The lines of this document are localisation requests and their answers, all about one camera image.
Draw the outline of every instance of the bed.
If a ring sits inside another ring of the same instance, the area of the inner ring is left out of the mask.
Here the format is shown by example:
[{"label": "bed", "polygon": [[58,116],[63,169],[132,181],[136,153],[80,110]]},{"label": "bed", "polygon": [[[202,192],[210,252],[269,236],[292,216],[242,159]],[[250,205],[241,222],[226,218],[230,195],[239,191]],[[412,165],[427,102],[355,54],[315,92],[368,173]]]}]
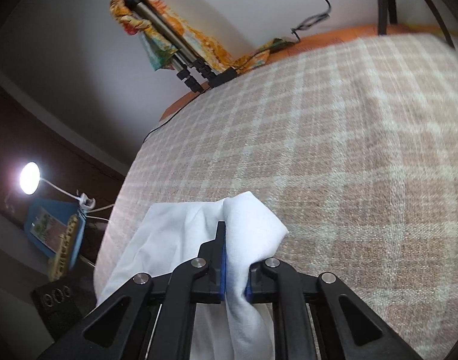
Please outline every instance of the bed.
[{"label": "bed", "polygon": [[100,294],[153,203],[252,191],[423,358],[458,339],[458,56],[428,34],[329,46],[187,105],[142,145],[94,272]]}]

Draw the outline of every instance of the white cloth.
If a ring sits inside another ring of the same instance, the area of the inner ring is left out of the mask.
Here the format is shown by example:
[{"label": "white cloth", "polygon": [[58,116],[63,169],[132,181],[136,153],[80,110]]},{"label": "white cloth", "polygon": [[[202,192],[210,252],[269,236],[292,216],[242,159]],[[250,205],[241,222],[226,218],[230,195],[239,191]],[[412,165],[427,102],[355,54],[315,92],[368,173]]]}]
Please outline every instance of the white cloth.
[{"label": "white cloth", "polygon": [[115,267],[98,304],[139,272],[172,272],[197,257],[226,222],[225,305],[197,305],[190,358],[274,358],[273,322],[266,305],[245,300],[249,266],[275,254],[286,227],[251,192],[218,202],[156,203],[147,212]]}]

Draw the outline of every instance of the silver screw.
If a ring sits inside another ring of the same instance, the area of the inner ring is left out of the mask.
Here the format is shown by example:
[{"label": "silver screw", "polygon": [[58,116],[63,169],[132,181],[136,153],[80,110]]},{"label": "silver screw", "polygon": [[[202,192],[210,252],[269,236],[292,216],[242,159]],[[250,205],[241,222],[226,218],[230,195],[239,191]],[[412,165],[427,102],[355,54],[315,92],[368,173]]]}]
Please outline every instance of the silver screw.
[{"label": "silver screw", "polygon": [[266,259],[265,264],[270,268],[276,268],[281,264],[281,262],[275,257],[269,257],[268,259]]},{"label": "silver screw", "polygon": [[325,272],[322,274],[321,279],[324,283],[331,284],[335,282],[335,274],[330,272]]},{"label": "silver screw", "polygon": [[132,278],[136,284],[146,284],[149,281],[149,275],[145,273],[137,274]]},{"label": "silver screw", "polygon": [[202,257],[196,257],[196,258],[192,259],[192,261],[190,263],[195,268],[202,268],[206,264],[205,260]]}]

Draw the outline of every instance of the lamp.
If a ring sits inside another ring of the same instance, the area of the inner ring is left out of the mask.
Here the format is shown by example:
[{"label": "lamp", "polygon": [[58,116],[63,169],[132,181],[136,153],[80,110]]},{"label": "lamp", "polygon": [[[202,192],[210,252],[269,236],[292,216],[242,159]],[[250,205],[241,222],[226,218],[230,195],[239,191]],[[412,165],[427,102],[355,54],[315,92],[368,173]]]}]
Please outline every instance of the lamp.
[{"label": "lamp", "polygon": [[95,207],[95,199],[89,199],[89,197],[82,193],[80,196],[75,196],[70,194],[69,192],[59,188],[57,185],[52,184],[50,181],[41,177],[41,173],[39,171],[39,167],[35,162],[29,162],[21,171],[21,177],[19,178],[19,184],[21,185],[21,189],[28,195],[32,195],[37,187],[39,186],[39,182],[43,181],[49,184],[51,187],[55,188],[56,190],[65,193],[67,196],[70,196],[79,201],[79,206],[83,210],[92,210]]}]

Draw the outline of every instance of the round white light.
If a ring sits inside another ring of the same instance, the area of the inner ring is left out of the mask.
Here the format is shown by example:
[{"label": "round white light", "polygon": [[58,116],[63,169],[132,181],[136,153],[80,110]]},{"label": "round white light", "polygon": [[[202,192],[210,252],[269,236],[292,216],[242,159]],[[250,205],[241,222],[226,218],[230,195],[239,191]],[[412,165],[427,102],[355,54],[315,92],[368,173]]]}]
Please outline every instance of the round white light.
[{"label": "round white light", "polygon": [[22,190],[28,195],[32,195],[39,185],[40,178],[41,174],[38,165],[35,162],[29,162],[22,169],[21,178],[19,179]]}]

